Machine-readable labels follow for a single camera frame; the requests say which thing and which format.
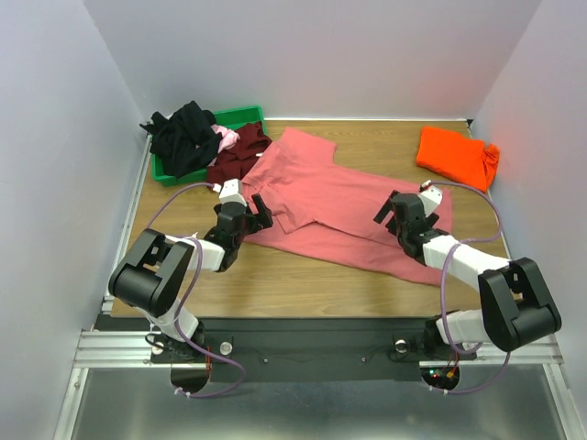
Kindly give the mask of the salmon pink t-shirt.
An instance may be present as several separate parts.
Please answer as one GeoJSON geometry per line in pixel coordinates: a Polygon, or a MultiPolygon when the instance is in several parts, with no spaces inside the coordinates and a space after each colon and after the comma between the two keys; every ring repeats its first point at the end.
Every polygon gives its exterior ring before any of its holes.
{"type": "Polygon", "coordinates": [[[440,272],[405,255],[375,215],[391,194],[416,193],[415,183],[338,166],[335,143],[286,128],[242,180],[259,194],[273,225],[248,242],[340,265],[439,285],[440,272]]]}

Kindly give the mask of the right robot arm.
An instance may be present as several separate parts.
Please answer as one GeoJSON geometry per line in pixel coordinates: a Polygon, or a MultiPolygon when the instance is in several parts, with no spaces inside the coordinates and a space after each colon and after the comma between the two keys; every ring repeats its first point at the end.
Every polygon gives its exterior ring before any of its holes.
{"type": "Polygon", "coordinates": [[[471,354],[480,344],[491,343],[511,353],[557,333],[561,315],[538,264],[530,258],[487,254],[436,228],[442,200],[442,191],[427,182],[416,193],[392,191],[374,217],[396,237],[406,256],[480,295],[478,310],[441,311],[433,329],[422,335],[425,352],[442,358],[452,349],[471,354]]]}

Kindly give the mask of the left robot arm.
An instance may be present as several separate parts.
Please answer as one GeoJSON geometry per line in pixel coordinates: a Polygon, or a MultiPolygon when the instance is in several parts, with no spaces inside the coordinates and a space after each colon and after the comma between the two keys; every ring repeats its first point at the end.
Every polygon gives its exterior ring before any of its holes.
{"type": "Polygon", "coordinates": [[[226,271],[237,259],[244,238],[272,227],[272,212],[260,194],[251,203],[238,196],[220,198],[214,207],[216,225],[204,237],[170,236],[146,227],[121,259],[108,281],[108,291],[139,310],[161,330],[147,343],[162,354],[193,361],[204,356],[204,323],[184,308],[180,295],[188,272],[192,289],[203,270],[226,271]]]}

